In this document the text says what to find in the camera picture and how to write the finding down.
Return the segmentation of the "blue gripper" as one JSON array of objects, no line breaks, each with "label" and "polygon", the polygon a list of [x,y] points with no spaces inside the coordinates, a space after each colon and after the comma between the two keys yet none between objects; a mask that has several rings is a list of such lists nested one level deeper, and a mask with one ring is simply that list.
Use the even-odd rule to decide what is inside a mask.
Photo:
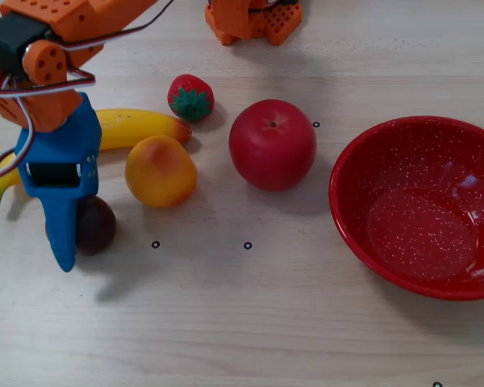
[{"label": "blue gripper", "polygon": [[79,96],[80,105],[58,129],[35,134],[18,167],[27,194],[40,198],[52,253],[66,273],[76,262],[77,198],[98,192],[102,138],[87,94]]}]

